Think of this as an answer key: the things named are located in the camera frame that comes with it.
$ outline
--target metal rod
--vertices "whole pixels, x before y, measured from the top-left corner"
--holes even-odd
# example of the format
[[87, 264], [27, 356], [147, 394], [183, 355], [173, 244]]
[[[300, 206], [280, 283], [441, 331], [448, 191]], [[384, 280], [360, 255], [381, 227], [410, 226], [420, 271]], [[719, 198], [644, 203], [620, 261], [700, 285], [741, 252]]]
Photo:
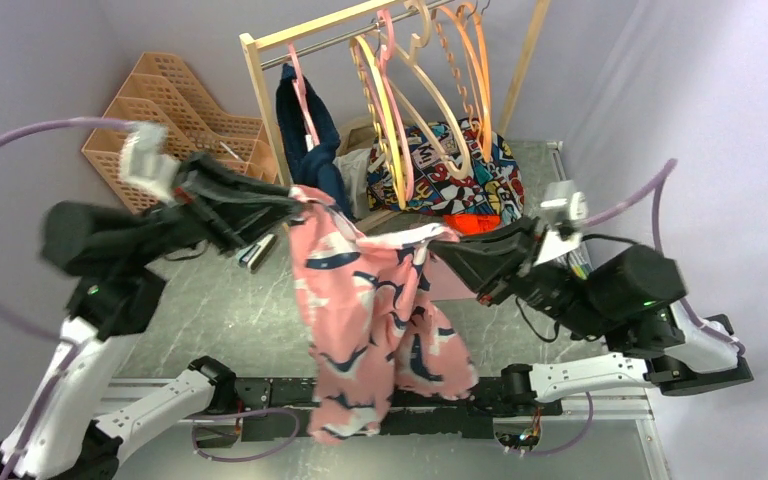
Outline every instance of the metal rod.
[[[454, 0], [438, 0], [436, 2], [429, 3], [428, 4], [428, 9], [429, 10], [434, 10], [437, 7], [440, 7], [440, 6], [445, 5], [447, 3], [452, 3], [453, 1]], [[412, 17], [412, 16], [416, 15], [417, 13], [419, 13], [419, 12], [417, 12], [415, 8], [411, 7], [405, 13], [402, 13], [400, 15], [396, 15], [395, 17], [393, 17], [393, 22], [398, 22], [400, 20], [404, 20], [404, 19], [406, 19], [408, 17]], [[332, 47], [334, 45], [343, 43], [346, 40], [350, 40], [351, 38], [354, 38], [354, 37], [356, 37], [358, 35], [363, 35], [366, 32], [371, 32], [371, 31], [375, 30], [376, 28], [378, 28], [377, 24], [371, 23], [371, 24], [367, 25], [366, 27], [359, 28], [359, 29], [354, 30], [352, 32], [344, 33], [343, 35], [339, 35], [339, 36], [336, 36], [334, 38], [330, 38], [328, 40], [325, 40], [325, 41], [322, 41], [322, 42], [319, 42], [319, 43], [314, 43], [313, 45], [311, 45], [309, 47], [305, 47], [305, 48], [296, 50], [296, 55], [298, 57], [304, 57], [305, 55], [310, 55], [311, 53], [315, 53], [315, 52], [318, 52], [320, 50], [325, 50], [328, 47]], [[272, 60], [269, 60], [269, 61], [261, 63], [260, 64], [260, 68], [262, 68], [263, 70], [268, 70], [268, 69], [270, 69], [272, 67], [277, 67], [278, 65], [281, 65], [282, 63], [286, 63], [288, 61], [290, 61], [290, 54], [289, 53], [286, 54], [286, 55], [282, 55], [282, 56], [280, 56], [278, 58], [273, 58]]]

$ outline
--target white wall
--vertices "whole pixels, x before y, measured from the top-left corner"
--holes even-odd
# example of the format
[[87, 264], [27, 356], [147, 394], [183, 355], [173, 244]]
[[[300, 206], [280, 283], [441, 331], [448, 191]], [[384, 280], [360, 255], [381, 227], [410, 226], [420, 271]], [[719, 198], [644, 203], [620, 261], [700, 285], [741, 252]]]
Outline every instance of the white wall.
[[[751, 384], [652, 396], [674, 478], [768, 478], [768, 1], [640, 1], [566, 136], [568, 173], [601, 210], [679, 159], [664, 248], [703, 315], [727, 313]], [[603, 227], [651, 238], [649, 205]], [[613, 245], [592, 242], [604, 261]]]
[[[181, 55], [226, 110], [238, 115], [258, 116], [239, 35], [248, 32], [257, 38], [359, 3], [359, 0], [212, 0], [198, 7], [184, 0], [101, 0], [101, 3], [131, 59], [136, 60], [143, 51]], [[555, 140], [569, 131], [635, 4], [636, 0], [552, 2], [520, 104], [508, 129], [508, 138]], [[533, 6], [533, 0], [493, 0], [485, 12], [495, 117], [501, 113]], [[394, 15], [401, 11], [401, 7], [393, 10]], [[371, 19], [372, 16], [349, 23], [344, 28], [316, 34], [309, 40], [300, 41], [296, 48], [349, 32]], [[416, 18], [399, 22], [396, 25], [398, 38], [406, 39], [411, 32], [418, 31], [418, 25]], [[457, 32], [451, 25], [446, 32], [455, 45], [456, 58], [462, 61], [456, 42]], [[284, 53], [275, 49], [265, 52], [263, 59]], [[462, 114], [460, 103], [454, 101], [458, 99], [454, 81], [436, 36], [422, 52], [421, 59], [429, 76], [446, 97], [452, 99], [453, 111]], [[301, 66], [338, 125], [366, 114], [363, 93], [347, 45], [305, 57]], [[280, 68], [267, 71], [273, 95], [279, 71]], [[406, 75], [398, 65], [391, 68], [391, 76], [427, 119], [442, 119], [415, 78]]]
[[[103, 112], [129, 68], [94, 0], [0, 0], [0, 134]], [[52, 331], [74, 282], [36, 260], [42, 215], [65, 199], [118, 203], [79, 153], [88, 135], [50, 132], [0, 151], [0, 297]], [[53, 348], [0, 322], [0, 440], [27, 407]]]

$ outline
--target garment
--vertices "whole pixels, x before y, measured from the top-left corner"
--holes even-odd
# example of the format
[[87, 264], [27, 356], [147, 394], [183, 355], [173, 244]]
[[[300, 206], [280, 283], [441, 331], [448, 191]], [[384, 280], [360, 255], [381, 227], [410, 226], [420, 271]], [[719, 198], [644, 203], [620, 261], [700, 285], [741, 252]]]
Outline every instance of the garment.
[[356, 220], [369, 216], [369, 200], [366, 195], [366, 167], [369, 164], [369, 148], [352, 150], [334, 159], [334, 165], [340, 170], [352, 215]]
[[295, 78], [296, 71], [293, 67], [284, 64], [281, 81], [275, 92], [275, 115], [281, 130], [290, 175], [294, 183], [315, 187], [330, 195], [336, 201], [337, 208], [351, 219], [352, 210], [343, 179], [340, 177], [340, 171], [334, 166], [337, 147], [340, 146], [340, 135], [331, 114], [325, 108], [325, 103], [305, 78], [305, 99], [320, 142], [307, 151], [304, 117], [299, 98], [293, 88]]
[[[458, 166], [463, 159], [449, 126], [445, 123], [429, 124], [447, 153], [454, 157]], [[417, 127], [407, 128], [408, 146], [414, 171], [414, 197], [404, 211], [426, 215], [487, 214], [499, 215], [501, 224], [508, 225], [522, 216], [525, 192], [522, 187], [519, 166], [505, 140], [493, 134], [490, 163], [481, 159], [477, 135], [469, 127], [469, 120], [462, 120], [461, 132], [470, 149], [473, 174], [463, 180], [452, 177], [440, 159], [440, 155]], [[380, 155], [378, 145], [373, 146], [369, 163]], [[369, 206], [372, 210], [401, 210], [393, 190], [393, 177], [387, 166], [370, 172]]]
[[466, 398], [478, 375], [466, 345], [428, 298], [423, 275], [431, 239], [457, 241], [440, 224], [366, 237], [315, 189], [290, 221], [296, 301], [310, 327], [318, 367], [308, 432], [338, 443], [378, 433], [394, 386], [421, 395]]

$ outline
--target orange object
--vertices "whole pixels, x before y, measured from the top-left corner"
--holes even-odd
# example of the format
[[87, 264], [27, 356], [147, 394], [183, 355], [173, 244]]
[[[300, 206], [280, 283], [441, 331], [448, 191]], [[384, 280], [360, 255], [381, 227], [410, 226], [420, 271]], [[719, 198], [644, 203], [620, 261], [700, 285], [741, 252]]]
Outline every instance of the orange object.
[[502, 223], [502, 218], [498, 215], [459, 213], [456, 215], [443, 215], [443, 221], [446, 222], [446, 225], [464, 235], [473, 235], [495, 230]]

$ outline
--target white pattern on pink cloth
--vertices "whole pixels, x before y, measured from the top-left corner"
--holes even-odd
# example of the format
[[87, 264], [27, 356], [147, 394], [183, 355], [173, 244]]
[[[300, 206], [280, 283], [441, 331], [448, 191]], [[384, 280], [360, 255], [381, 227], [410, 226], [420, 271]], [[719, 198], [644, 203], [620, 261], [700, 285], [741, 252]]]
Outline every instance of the white pattern on pink cloth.
[[458, 235], [429, 224], [367, 237], [319, 190], [294, 186], [290, 197], [307, 204], [289, 238], [296, 302], [318, 367], [308, 433], [325, 444], [378, 433], [394, 387], [468, 397], [478, 382], [469, 351], [422, 275], [427, 242]]

